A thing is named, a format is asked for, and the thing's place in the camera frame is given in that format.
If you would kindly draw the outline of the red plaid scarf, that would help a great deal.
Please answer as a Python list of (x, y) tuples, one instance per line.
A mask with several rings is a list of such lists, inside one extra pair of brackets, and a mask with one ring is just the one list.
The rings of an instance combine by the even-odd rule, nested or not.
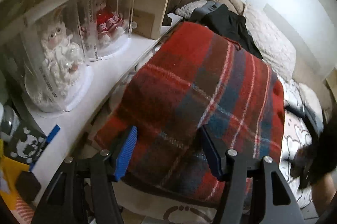
[(93, 140), (108, 148), (135, 126), (124, 183), (216, 207), (224, 185), (211, 174), (197, 129), (209, 125), (221, 144), (249, 158), (279, 161), (284, 123), (283, 86), (272, 68), (235, 41), (184, 22), (134, 75)]

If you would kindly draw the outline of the small black box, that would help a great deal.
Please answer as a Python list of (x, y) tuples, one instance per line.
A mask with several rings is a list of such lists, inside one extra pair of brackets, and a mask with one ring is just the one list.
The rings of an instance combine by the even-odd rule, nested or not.
[(41, 189), (41, 184), (32, 172), (21, 171), (15, 181), (18, 194), (26, 203), (32, 203)]

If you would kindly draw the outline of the small white fluffy pillow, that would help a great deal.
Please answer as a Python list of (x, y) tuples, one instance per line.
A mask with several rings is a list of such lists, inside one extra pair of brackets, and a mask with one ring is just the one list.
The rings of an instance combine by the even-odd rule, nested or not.
[(304, 105), (310, 108), (315, 116), (323, 120), (323, 111), (316, 93), (303, 83), (299, 83), (299, 92)]

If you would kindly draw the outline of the black white patterned card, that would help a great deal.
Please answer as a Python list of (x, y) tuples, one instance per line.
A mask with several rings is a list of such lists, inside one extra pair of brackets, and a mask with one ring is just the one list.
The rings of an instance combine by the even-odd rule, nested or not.
[(36, 153), (46, 139), (46, 135), (33, 129), (25, 123), (21, 123), (9, 142), (6, 156), (30, 165), (35, 159)]

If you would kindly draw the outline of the blue marker pen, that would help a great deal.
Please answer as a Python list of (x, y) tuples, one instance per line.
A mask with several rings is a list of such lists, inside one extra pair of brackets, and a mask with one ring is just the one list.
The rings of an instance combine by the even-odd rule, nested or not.
[(38, 148), (35, 154), (35, 157), (33, 158), (33, 162), (30, 164), (29, 172), (33, 171), (33, 168), (35, 164), (37, 163), (37, 161), (39, 160), (40, 156), (45, 151), (45, 149), (48, 147), (48, 145), (51, 143), (51, 141), (54, 139), (54, 137), (58, 134), (59, 131), (60, 131), (60, 127), (56, 124), (51, 130), (51, 132), (49, 133), (49, 135), (43, 140), (41, 146)]

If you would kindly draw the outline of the pink white bear bedsheet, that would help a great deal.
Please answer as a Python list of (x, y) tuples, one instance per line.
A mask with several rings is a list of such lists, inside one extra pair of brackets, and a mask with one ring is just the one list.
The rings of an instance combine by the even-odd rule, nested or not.
[[(302, 110), (305, 105), (302, 102), (298, 84), (293, 79), (289, 82), (286, 82), (281, 76), (278, 76), (278, 79), (283, 86), (285, 104)], [(297, 150), (308, 146), (310, 143), (311, 136), (304, 122), (296, 115), (286, 111), (281, 157), (294, 158)], [(289, 163), (281, 162), (279, 167), (304, 217), (316, 218), (317, 214), (312, 202), (311, 188), (298, 189), (299, 178), (292, 178)], [(164, 223), (210, 223), (214, 219), (215, 212), (216, 210), (211, 208), (170, 201), (163, 212), (162, 219)]]

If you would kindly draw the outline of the large beige textured pillow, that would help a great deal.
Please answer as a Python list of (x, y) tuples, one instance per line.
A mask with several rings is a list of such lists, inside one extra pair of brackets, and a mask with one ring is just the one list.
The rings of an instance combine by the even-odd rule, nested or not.
[(295, 47), (265, 12), (246, 4), (243, 17), (246, 19), (246, 28), (263, 60), (272, 67), (274, 72), (289, 82), (295, 69)]

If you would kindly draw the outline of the white dressed doll in case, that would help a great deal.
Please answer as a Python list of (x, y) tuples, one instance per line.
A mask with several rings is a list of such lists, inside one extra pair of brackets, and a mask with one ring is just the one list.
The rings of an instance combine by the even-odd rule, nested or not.
[(42, 112), (72, 111), (86, 95), (93, 78), (72, 4), (63, 4), (29, 19), (23, 32), (25, 89)]

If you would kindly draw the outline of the black garment on pile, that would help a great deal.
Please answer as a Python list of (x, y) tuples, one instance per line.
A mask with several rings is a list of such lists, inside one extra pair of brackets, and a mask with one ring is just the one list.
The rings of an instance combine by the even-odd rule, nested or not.
[(189, 21), (199, 22), (214, 33), (239, 43), (243, 49), (257, 58), (263, 59), (253, 37), (247, 30), (246, 19), (230, 11), (225, 4), (207, 1), (204, 6), (192, 12)]

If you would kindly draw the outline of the red dressed doll in case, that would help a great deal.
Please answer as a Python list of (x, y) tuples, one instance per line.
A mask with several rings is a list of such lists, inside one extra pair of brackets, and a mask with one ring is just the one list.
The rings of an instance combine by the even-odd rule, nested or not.
[(88, 60), (106, 60), (131, 36), (134, 0), (76, 0)]

